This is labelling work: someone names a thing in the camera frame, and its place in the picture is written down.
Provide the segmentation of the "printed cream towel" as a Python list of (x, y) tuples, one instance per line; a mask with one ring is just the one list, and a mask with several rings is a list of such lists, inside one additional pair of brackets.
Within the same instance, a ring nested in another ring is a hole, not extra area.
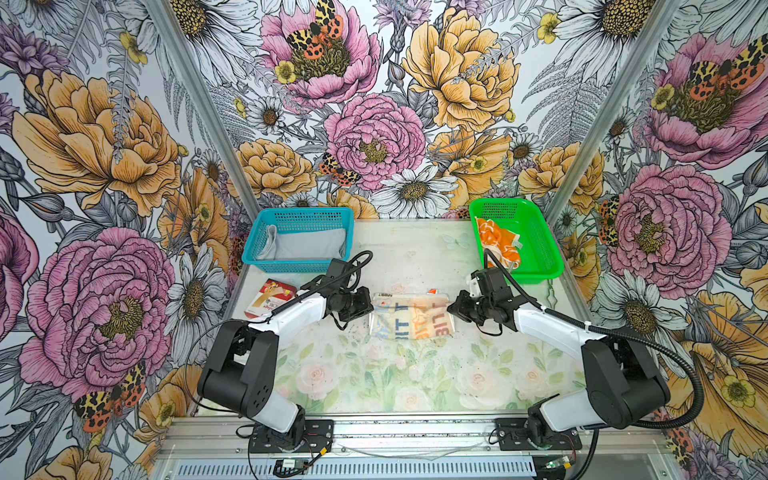
[(452, 336), (450, 299), (437, 293), (376, 294), (369, 314), (370, 335), (387, 340), (426, 340)]

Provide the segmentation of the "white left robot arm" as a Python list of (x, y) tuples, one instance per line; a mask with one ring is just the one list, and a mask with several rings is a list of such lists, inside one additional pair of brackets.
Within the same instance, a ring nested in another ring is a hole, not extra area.
[(255, 320), (230, 320), (219, 328), (197, 384), (200, 398), (254, 423), (254, 433), (284, 451), (306, 443), (306, 413), (275, 389), (278, 354), (293, 338), (330, 316), (337, 328), (373, 311), (360, 284), (373, 252), (333, 259), (288, 302)]

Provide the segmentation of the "light grey towel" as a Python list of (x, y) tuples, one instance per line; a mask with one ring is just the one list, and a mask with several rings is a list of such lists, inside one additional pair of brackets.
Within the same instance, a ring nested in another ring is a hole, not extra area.
[(345, 229), (279, 233), (267, 227), (267, 241), (256, 257), (259, 261), (299, 261), (342, 258), (346, 251)]

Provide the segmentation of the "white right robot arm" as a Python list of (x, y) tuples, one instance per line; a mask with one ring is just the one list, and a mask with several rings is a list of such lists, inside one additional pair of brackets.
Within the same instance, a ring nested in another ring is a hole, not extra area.
[(491, 321), (535, 337), (579, 361), (584, 387), (555, 395), (528, 409), (526, 438), (546, 448), (580, 427), (624, 429), (670, 399), (669, 388), (648, 347), (617, 330), (601, 334), (543, 306), (497, 268), (473, 272), (469, 288), (447, 307), (455, 318), (478, 327)]

